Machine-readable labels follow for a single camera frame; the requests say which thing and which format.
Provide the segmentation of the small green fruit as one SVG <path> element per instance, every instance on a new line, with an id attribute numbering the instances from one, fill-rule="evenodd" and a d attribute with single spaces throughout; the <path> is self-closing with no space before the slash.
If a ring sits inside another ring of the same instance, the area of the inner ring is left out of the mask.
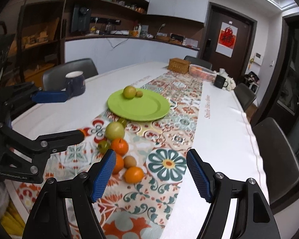
<path id="1" fill-rule="evenodd" d="M 123 128 L 125 128 L 127 125 L 127 120 L 124 118 L 119 118 L 118 122 L 122 124 Z"/>
<path id="2" fill-rule="evenodd" d="M 102 140 L 98 143 L 98 150 L 101 154 L 105 154 L 110 147 L 111 144 L 107 140 Z"/>

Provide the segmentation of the large green apple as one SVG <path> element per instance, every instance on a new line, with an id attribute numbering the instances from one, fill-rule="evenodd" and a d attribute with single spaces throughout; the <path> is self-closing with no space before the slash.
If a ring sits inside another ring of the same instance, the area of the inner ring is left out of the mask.
<path id="1" fill-rule="evenodd" d="M 105 129 L 105 137 L 112 141 L 117 138 L 124 138 L 125 136 L 125 129 L 119 122 L 112 122 L 107 125 Z"/>

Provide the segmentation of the orange with stem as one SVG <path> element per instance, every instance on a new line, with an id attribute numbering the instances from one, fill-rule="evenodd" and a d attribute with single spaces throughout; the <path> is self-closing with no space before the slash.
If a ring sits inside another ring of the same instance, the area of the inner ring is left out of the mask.
<path id="1" fill-rule="evenodd" d="M 113 151 L 115 151 L 117 154 L 124 156 L 129 150 L 129 145 L 126 140 L 122 138 L 116 138 L 111 142 L 111 149 L 113 149 Z"/>

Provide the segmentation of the grey chair left side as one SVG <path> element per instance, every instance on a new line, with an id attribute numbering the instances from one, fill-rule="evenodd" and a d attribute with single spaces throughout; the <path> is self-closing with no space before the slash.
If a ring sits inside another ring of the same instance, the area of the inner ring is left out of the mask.
<path id="1" fill-rule="evenodd" d="M 85 79 L 98 75 L 94 62 L 90 58 L 70 61 L 47 70 L 42 77 L 43 89 L 46 91 L 60 91 L 66 87 L 66 75 L 71 72 L 82 71 Z"/>

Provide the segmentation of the dark blue mug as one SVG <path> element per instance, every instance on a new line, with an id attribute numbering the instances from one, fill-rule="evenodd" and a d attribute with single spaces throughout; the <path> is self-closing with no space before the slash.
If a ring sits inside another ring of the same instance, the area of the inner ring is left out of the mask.
<path id="1" fill-rule="evenodd" d="M 82 71 L 74 71 L 65 75 L 66 78 L 66 92 L 69 97 L 81 96 L 85 93 L 85 77 Z"/>

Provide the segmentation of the black coffee machine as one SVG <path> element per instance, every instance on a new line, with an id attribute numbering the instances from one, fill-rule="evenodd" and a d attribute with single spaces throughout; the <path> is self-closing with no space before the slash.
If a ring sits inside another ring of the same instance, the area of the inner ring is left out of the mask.
<path id="1" fill-rule="evenodd" d="M 72 13 L 71 33 L 86 32 L 90 27 L 91 9 L 75 7 Z"/>

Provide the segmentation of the small brown kiwi on plate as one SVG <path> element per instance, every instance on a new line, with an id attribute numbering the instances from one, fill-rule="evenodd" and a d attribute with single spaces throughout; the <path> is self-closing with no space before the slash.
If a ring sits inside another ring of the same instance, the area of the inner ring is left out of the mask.
<path id="1" fill-rule="evenodd" d="M 137 91 L 136 92 L 136 97 L 140 98 L 143 96 L 143 92 L 142 91 Z"/>

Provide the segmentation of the green plate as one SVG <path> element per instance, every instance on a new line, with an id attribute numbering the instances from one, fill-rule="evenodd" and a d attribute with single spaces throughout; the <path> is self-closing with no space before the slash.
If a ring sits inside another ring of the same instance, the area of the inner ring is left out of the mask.
<path id="1" fill-rule="evenodd" d="M 153 121 L 163 118 L 169 113 L 170 104 L 161 94 L 151 90 L 138 88 L 142 97 L 126 99 L 123 90 L 112 93 L 108 100 L 108 109 L 121 118 L 132 121 Z"/>

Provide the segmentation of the patterned table runner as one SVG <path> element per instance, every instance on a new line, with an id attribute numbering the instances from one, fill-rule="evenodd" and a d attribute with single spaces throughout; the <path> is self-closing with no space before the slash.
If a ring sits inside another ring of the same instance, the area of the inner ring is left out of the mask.
<path id="1" fill-rule="evenodd" d="M 81 144 L 54 154 L 43 177 L 66 180 L 101 159 L 98 144 L 118 117 L 107 107 L 109 96 L 127 85 L 162 95 L 169 113 L 162 119 L 128 121 L 128 159 L 137 163 L 138 183 L 125 181 L 125 168 L 111 176 L 102 198 L 94 204 L 108 238 L 159 238 L 171 216 L 186 171 L 199 116 L 203 81 L 188 74 L 160 69 L 127 68 L 86 81 L 86 92 L 65 103 L 38 105 L 17 118 L 13 128 L 34 139 L 39 135 L 81 130 Z"/>

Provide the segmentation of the woven wicker box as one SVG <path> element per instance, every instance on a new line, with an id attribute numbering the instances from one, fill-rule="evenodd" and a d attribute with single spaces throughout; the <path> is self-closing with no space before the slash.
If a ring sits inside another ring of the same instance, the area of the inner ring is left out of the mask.
<path id="1" fill-rule="evenodd" d="M 189 72 L 190 62 L 180 58 L 172 58 L 169 60 L 168 69 L 181 74 Z"/>

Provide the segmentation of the grey chair right far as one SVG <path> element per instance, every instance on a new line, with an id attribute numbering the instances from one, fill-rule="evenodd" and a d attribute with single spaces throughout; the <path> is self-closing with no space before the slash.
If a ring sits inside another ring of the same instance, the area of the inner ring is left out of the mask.
<path id="1" fill-rule="evenodd" d="M 244 111 L 246 111 L 256 99 L 256 95 L 243 83 L 238 84 L 233 91 Z"/>

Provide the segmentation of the grey chair far end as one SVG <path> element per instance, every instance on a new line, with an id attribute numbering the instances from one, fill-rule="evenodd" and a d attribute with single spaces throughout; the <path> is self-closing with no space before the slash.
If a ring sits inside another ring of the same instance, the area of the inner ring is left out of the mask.
<path id="1" fill-rule="evenodd" d="M 191 64 L 201 66 L 203 68 L 207 68 L 209 70 L 212 69 L 212 64 L 210 62 L 207 62 L 207 61 L 199 59 L 199 58 L 195 58 L 195 57 L 192 57 L 192 56 L 186 56 L 184 58 L 184 60 L 189 61 Z"/>

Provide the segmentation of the black mug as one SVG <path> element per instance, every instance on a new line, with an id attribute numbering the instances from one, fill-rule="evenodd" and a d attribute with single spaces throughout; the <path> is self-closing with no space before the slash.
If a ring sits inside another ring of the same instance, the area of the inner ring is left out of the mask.
<path id="1" fill-rule="evenodd" d="M 228 82 L 225 77 L 221 75 L 216 75 L 216 78 L 214 80 L 214 86 L 217 88 L 227 88 L 228 87 Z"/>

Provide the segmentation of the dark wooden door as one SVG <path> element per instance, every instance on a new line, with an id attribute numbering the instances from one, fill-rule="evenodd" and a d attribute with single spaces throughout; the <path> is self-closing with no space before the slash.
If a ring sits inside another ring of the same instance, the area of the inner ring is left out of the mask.
<path id="1" fill-rule="evenodd" d="M 238 80 L 245 74 L 256 29 L 256 20 L 210 2 L 199 58 L 211 63 L 212 70 L 225 69 Z"/>

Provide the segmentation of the red calendar poster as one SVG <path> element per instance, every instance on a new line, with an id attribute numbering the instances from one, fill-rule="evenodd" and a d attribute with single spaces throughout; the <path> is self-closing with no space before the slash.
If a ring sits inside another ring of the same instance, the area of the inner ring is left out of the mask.
<path id="1" fill-rule="evenodd" d="M 222 22 L 215 52 L 231 58 L 237 39 L 238 28 Z"/>

